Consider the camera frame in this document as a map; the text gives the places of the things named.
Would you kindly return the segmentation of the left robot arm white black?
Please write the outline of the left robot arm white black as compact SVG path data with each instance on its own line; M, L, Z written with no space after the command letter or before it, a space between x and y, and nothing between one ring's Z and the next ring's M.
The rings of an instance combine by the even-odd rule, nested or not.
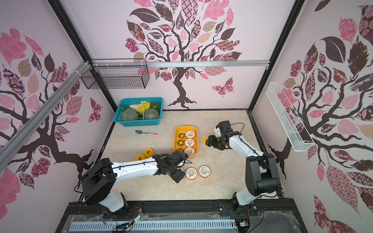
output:
M109 158L104 158L81 177L77 186L82 188L86 205L100 204L113 213L127 207L124 195L112 190L116 184L137 177L156 175L168 175L179 183L186 175L182 167L189 163L188 155L178 150L126 163L111 162Z

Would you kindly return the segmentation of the yellow plastic storage box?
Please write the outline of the yellow plastic storage box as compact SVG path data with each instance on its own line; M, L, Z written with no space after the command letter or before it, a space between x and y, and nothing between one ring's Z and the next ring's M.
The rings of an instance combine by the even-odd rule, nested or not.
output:
M189 157L189 159L192 159L194 157L196 157L197 155L197 152L198 152L198 131L197 131L197 128L194 127L194 126L189 126L189 125L185 125L185 126L179 126L175 129L175 134L174 134L174 142L173 142L173 150L174 151L178 151L179 148L183 148L184 150L187 148L186 145L182 146L182 147L179 147L177 145L177 142L179 140L181 140L178 135L180 133L186 133L187 131L194 131L195 132L195 138L193 138L193 140L195 141L195 145L193 146L194 150L195 150L195 154L194 155L191 155L191 156L187 156Z

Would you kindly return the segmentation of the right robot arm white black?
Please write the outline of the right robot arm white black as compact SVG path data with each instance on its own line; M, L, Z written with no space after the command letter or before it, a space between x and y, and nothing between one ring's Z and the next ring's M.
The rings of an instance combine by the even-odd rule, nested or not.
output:
M208 147L218 150L234 150L245 162L245 187L233 194L236 208L251 205L261 197L274 193L281 194L281 182L276 159L271 153L264 153L246 141L239 131L232 129L226 120L218 123L214 134L207 138Z

